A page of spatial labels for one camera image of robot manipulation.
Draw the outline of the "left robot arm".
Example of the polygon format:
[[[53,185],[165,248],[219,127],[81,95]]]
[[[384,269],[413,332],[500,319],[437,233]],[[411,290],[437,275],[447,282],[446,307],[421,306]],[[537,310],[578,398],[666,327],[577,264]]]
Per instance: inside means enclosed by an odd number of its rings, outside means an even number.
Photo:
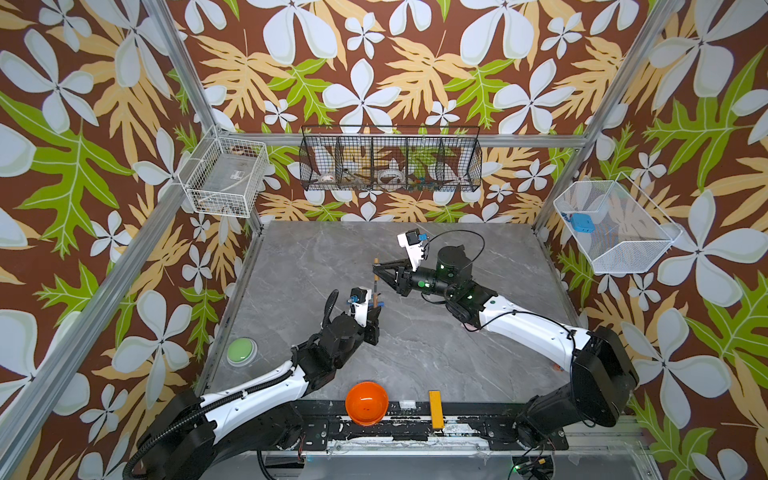
[[[291,349],[278,368],[236,387],[202,396],[178,394],[155,418],[127,461],[125,479],[198,479],[211,466],[248,450],[287,448],[301,436],[295,401],[331,382],[357,349],[379,338],[380,308],[371,290],[356,287],[349,309],[323,309],[321,328]]]

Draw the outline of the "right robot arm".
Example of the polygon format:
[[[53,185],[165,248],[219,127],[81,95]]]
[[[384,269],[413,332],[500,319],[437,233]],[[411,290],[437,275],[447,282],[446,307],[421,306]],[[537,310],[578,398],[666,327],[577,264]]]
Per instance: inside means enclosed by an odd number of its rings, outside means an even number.
[[[613,427],[639,384],[639,375],[615,331],[565,325],[528,310],[472,277],[472,262],[461,246],[438,253],[435,267],[416,252],[406,259],[376,263],[373,272],[399,295],[436,295],[469,332],[509,338],[553,361],[569,382],[536,395],[516,415],[514,439],[536,448],[566,426],[586,423]]]

